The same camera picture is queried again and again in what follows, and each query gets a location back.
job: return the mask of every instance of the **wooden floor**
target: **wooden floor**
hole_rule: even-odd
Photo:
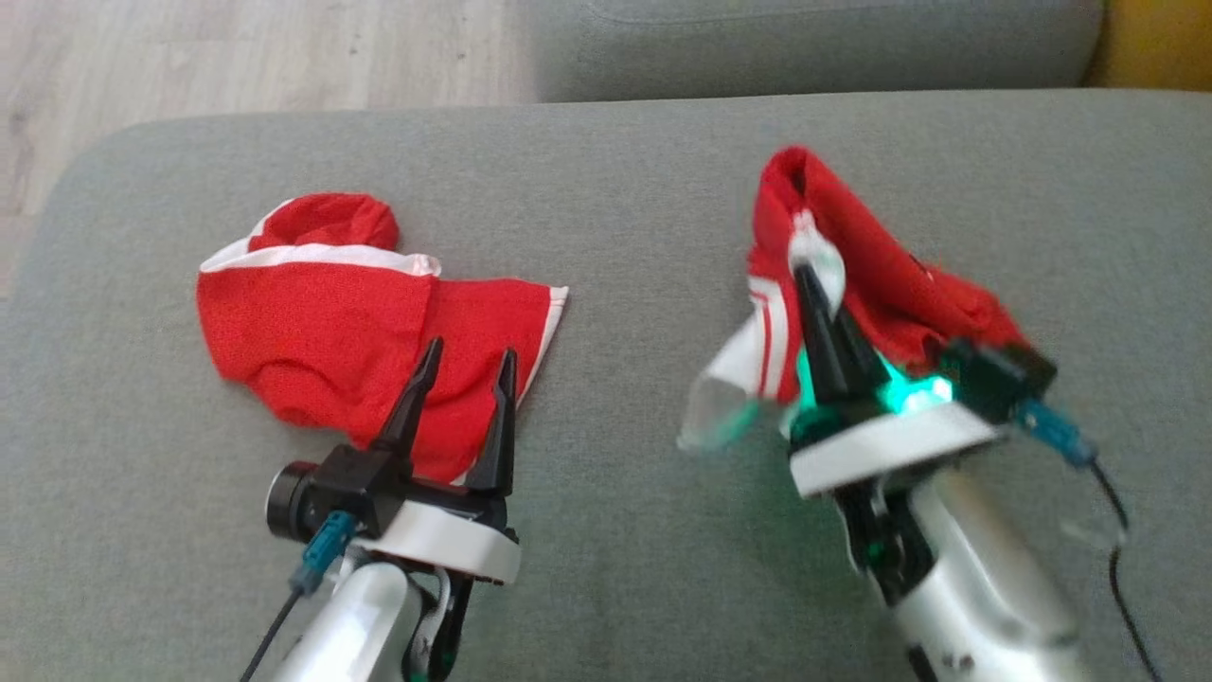
[[[0,297],[56,179],[128,125],[533,101],[526,0],[0,0]]]

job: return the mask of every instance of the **gray cushion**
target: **gray cushion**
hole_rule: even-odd
[[[521,411],[516,585],[478,589],[458,680],[908,678],[784,445],[676,452],[747,315],[758,174],[816,148],[917,254],[999,291],[1060,365],[1137,521],[1122,584],[1171,680],[1206,670],[1212,96],[800,96],[145,125],[55,190],[4,316],[5,631],[16,680],[231,680],[301,548],[262,520],[328,432],[210,365],[198,264],[280,200],[371,191],[452,277],[572,287]],[[1102,680],[1139,680],[1088,477],[1024,442],[971,464],[1074,596]],[[278,660],[315,603],[287,623]]]
[[[1098,0],[538,0],[544,102],[1076,85]]]

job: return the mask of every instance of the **red fabric with white trim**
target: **red fabric with white trim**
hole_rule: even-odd
[[[802,333],[788,263],[795,218],[804,211],[841,253],[846,306],[891,363],[910,373],[928,372],[937,351],[953,336],[994,345],[1025,343],[993,293],[920,263],[821,159],[804,147],[789,147],[767,164],[754,205],[750,286],[773,282],[782,293],[751,291],[755,304],[765,305],[762,323],[770,349],[764,354],[759,397],[785,405],[800,391],[795,357]],[[776,327],[772,317],[785,319],[785,326]],[[767,367],[779,361],[782,367]],[[777,378],[777,385],[770,386],[767,377]]]
[[[394,251],[391,210],[366,194],[310,194],[201,265],[198,310],[219,376],[299,426],[378,434],[419,354],[445,348],[413,447],[419,476],[451,482],[479,457],[505,349],[519,396],[533,382],[567,288],[445,281],[436,258]]]

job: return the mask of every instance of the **gray fabric surface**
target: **gray fabric surface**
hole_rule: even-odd
[[[280,200],[362,190],[452,277],[572,287],[521,411],[520,580],[479,589],[457,680],[905,680],[836,515],[784,446],[674,448],[748,313],[758,174],[816,148],[916,253],[1002,294],[1062,368],[1137,521],[1124,589],[1167,680],[1206,672],[1212,96],[835,94],[213,118],[141,126],[55,190],[5,315],[15,680],[233,680],[301,548],[265,489],[337,436],[216,377],[195,269]],[[1087,477],[1027,443],[972,469],[1074,596],[1102,680],[1140,680]],[[314,613],[288,621],[278,660]]]
[[[1099,0],[536,0],[544,102],[1076,85]]]

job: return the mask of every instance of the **black cable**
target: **black cable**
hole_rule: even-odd
[[[265,631],[265,636],[261,638],[261,646],[257,647],[257,653],[252,654],[252,660],[248,661],[248,667],[244,669],[244,675],[240,676],[240,682],[248,682],[252,680],[252,674],[257,671],[257,665],[261,664],[261,659],[265,658],[265,652],[269,651],[269,643],[274,641],[274,636],[278,635],[282,623],[286,621],[286,617],[290,615],[291,609],[295,608],[295,603],[298,602],[302,596],[302,590],[291,590],[291,596],[286,598],[286,603],[282,604],[281,611],[278,612],[278,618],[274,619],[274,624],[269,626],[269,630]]]
[[[1092,460],[1090,463],[1091,471],[1094,472],[1094,478],[1098,481],[1098,487],[1103,489],[1103,494],[1107,495],[1107,502],[1111,504],[1115,509],[1115,516],[1120,520],[1120,537],[1115,540],[1115,548],[1111,549],[1111,557],[1108,562],[1108,577],[1111,584],[1111,596],[1115,597],[1115,606],[1120,609],[1120,617],[1124,619],[1124,625],[1128,629],[1128,635],[1132,636],[1132,643],[1136,646],[1137,655],[1140,657],[1140,664],[1144,666],[1145,672],[1149,674],[1149,680],[1153,682],[1161,682],[1161,674],[1157,672],[1157,667],[1154,665],[1153,659],[1149,655],[1149,649],[1144,646],[1144,640],[1140,637],[1140,630],[1137,627],[1136,619],[1132,618],[1132,613],[1128,611],[1127,603],[1124,601],[1124,595],[1120,592],[1120,552],[1124,550],[1124,539],[1128,533],[1128,512],[1124,509],[1124,503],[1120,502],[1119,494],[1115,492],[1115,487],[1111,486],[1109,478],[1107,478],[1107,472],[1103,468],[1098,465],[1098,460]]]

